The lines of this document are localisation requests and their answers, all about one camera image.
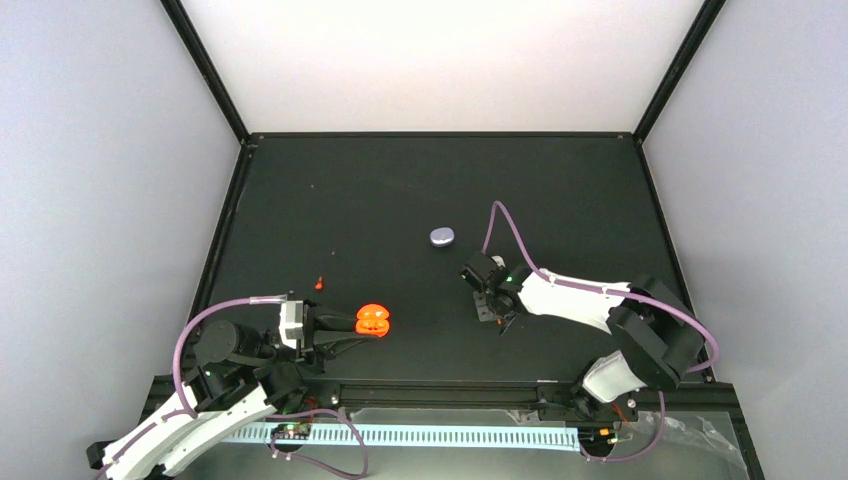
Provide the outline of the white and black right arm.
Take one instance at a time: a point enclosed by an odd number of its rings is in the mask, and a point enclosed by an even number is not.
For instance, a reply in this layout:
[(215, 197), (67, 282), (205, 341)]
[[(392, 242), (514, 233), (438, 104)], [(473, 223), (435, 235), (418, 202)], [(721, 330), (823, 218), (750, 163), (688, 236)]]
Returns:
[(519, 316), (565, 320), (609, 336), (613, 351), (593, 360), (569, 392), (572, 410), (593, 419), (620, 396), (649, 388), (676, 389), (701, 369), (704, 327), (659, 281), (597, 282), (521, 264), (513, 270), (485, 257), (467, 262), (461, 278), (481, 316), (503, 329)]

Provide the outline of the orange round bottle cap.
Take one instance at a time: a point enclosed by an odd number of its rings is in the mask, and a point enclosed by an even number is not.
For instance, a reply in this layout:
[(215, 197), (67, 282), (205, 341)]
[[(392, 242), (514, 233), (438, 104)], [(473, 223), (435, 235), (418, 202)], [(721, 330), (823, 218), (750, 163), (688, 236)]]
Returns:
[(363, 305), (356, 313), (354, 331), (360, 335), (382, 338), (391, 328), (390, 312), (376, 303)]

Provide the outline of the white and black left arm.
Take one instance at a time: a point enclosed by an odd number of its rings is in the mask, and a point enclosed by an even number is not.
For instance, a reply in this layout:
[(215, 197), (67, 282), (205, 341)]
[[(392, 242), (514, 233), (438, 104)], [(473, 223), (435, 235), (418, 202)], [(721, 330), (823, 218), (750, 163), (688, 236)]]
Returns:
[(180, 333), (173, 390), (130, 433), (86, 451), (98, 479), (173, 479), (242, 428), (277, 422), (271, 448), (311, 433), (318, 416), (343, 416), (311, 397), (303, 378), (342, 346), (388, 334), (390, 313), (366, 304), (344, 314), (287, 295), (247, 297), (206, 308)]

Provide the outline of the lavender earbud charging case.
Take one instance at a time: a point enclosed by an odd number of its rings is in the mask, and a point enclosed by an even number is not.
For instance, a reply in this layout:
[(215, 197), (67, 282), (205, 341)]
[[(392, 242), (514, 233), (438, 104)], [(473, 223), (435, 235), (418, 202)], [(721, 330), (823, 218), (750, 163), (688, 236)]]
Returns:
[(428, 235), (430, 245), (434, 248), (444, 248), (455, 242), (455, 231), (450, 227), (439, 227), (433, 229)]

